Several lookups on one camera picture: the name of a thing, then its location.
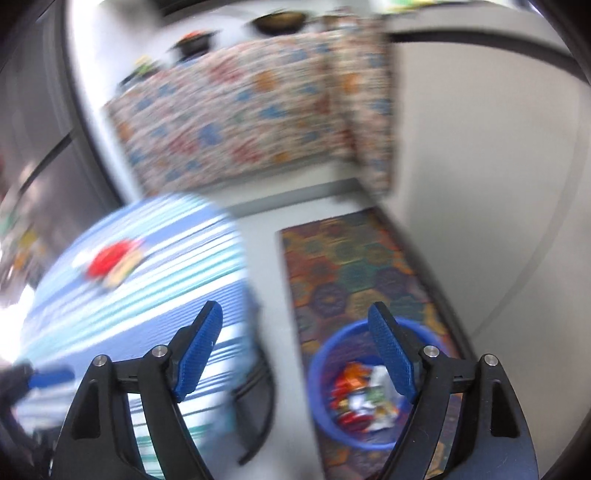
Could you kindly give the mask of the blue plastic trash basket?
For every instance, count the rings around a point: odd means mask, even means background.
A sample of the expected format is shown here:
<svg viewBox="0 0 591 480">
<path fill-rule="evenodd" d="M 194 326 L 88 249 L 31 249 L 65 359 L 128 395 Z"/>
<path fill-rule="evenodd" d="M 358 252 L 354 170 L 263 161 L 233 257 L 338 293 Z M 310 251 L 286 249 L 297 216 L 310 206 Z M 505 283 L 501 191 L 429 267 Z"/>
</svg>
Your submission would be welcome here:
<svg viewBox="0 0 591 480">
<path fill-rule="evenodd" d="M 325 435 L 368 451 L 392 450 L 411 411 L 391 380 L 366 320 L 342 327 L 312 356 L 308 400 Z"/>
</svg>

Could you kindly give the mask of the cream biscuit packet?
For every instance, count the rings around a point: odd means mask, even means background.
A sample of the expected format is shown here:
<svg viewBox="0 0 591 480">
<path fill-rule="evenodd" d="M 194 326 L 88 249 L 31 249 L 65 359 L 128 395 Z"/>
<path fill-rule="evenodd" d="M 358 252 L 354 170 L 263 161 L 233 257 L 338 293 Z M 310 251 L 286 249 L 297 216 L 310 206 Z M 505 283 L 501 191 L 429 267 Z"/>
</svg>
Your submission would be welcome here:
<svg viewBox="0 0 591 480">
<path fill-rule="evenodd" d="M 128 251 L 116 263 L 116 265 L 107 273 L 102 281 L 106 289 L 115 289 L 119 287 L 125 279 L 140 265 L 144 255 L 140 249 Z"/>
</svg>

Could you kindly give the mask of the blue striped tablecloth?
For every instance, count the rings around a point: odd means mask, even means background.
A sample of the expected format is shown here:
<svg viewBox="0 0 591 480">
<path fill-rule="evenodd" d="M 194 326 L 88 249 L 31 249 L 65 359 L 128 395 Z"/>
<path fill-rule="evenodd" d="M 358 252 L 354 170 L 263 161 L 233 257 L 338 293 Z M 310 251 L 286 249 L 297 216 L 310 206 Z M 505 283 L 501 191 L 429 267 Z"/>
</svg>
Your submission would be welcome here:
<svg viewBox="0 0 591 480">
<path fill-rule="evenodd" d="M 115 289 L 86 269 L 104 247 L 134 240 L 144 255 Z M 24 322 L 23 358 L 36 369 L 67 366 L 73 381 L 20 392 L 16 414 L 7 416 L 14 445 L 28 444 L 29 430 L 51 430 L 42 474 L 53 456 L 69 408 L 92 361 L 143 357 L 191 324 L 208 301 L 221 305 L 222 326 L 204 371 L 178 407 L 211 472 L 222 479 L 259 450 L 252 415 L 245 409 L 259 348 L 249 317 L 245 253 L 228 212 L 194 195 L 170 194 L 124 207 L 99 221 L 56 260 L 36 288 Z M 163 476 L 139 395 L 127 396 L 146 479 Z"/>
</svg>

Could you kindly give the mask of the red snack wrapper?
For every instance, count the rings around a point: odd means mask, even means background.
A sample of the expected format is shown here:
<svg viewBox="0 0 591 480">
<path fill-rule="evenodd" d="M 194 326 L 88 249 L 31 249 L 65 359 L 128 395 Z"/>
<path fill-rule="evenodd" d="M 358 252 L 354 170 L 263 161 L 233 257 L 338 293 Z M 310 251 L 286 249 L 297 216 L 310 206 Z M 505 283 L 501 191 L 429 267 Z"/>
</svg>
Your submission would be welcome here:
<svg viewBox="0 0 591 480">
<path fill-rule="evenodd" d="M 138 243 L 134 240 L 120 240 L 101 249 L 86 269 L 86 276 L 90 279 L 105 277 L 119 261 Z"/>
</svg>

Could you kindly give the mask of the grey double door refrigerator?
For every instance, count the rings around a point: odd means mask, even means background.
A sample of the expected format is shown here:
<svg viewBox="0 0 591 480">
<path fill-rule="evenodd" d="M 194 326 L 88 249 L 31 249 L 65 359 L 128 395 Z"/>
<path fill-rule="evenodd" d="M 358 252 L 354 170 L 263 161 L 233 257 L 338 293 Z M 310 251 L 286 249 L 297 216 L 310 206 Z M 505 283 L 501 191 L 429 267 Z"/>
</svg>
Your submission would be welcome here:
<svg viewBox="0 0 591 480">
<path fill-rule="evenodd" d="M 93 222 L 122 206 L 73 83 L 65 2 L 23 1 L 1 42 L 1 172 L 28 215 Z"/>
</svg>

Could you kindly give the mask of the colourful hexagon floor mat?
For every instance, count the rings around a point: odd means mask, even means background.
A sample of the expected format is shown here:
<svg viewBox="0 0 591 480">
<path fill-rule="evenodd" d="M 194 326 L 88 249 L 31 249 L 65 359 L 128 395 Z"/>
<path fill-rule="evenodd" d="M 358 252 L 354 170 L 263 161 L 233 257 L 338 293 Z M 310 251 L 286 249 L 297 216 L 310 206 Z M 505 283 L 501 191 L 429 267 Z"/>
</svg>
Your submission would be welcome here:
<svg viewBox="0 0 591 480">
<path fill-rule="evenodd" d="M 342 327 L 367 321 L 370 306 L 376 302 L 385 303 L 423 343 L 450 357 L 461 357 L 440 307 L 375 210 L 287 227 L 281 230 L 280 240 L 307 396 L 312 356 Z M 391 452 L 342 445 L 316 423 L 315 436 L 328 479 L 375 477 Z"/>
</svg>

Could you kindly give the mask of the black pot red lid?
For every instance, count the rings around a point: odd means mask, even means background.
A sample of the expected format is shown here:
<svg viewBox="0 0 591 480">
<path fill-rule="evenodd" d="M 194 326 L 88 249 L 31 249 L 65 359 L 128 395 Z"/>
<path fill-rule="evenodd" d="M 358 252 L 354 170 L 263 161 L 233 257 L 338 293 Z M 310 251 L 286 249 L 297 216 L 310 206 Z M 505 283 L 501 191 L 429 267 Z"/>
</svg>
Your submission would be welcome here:
<svg viewBox="0 0 591 480">
<path fill-rule="evenodd" d="M 211 52 L 212 43 L 217 31 L 193 31 L 176 41 L 168 51 L 176 62 L 197 59 Z"/>
</svg>

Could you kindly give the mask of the patterned fu character cloth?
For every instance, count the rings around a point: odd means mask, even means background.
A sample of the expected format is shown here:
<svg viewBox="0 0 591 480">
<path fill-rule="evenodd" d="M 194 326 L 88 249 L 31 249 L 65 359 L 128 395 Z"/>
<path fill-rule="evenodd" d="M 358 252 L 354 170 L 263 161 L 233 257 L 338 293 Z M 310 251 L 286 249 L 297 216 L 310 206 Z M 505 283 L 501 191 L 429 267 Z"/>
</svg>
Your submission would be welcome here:
<svg viewBox="0 0 591 480">
<path fill-rule="evenodd" d="M 384 21 L 348 17 L 166 69 L 105 111 L 148 194 L 331 160 L 382 193 L 393 180 L 393 83 Z"/>
</svg>

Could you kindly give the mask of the black wok with lid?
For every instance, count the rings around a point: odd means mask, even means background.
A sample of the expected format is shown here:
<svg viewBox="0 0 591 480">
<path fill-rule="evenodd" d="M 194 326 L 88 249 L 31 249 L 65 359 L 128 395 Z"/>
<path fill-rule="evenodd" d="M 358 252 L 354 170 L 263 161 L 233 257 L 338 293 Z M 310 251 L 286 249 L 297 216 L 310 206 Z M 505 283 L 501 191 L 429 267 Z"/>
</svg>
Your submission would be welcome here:
<svg viewBox="0 0 591 480">
<path fill-rule="evenodd" d="M 297 34 L 311 20 L 311 14 L 303 11 L 284 10 L 259 16 L 250 21 L 257 32 L 266 36 Z"/>
</svg>

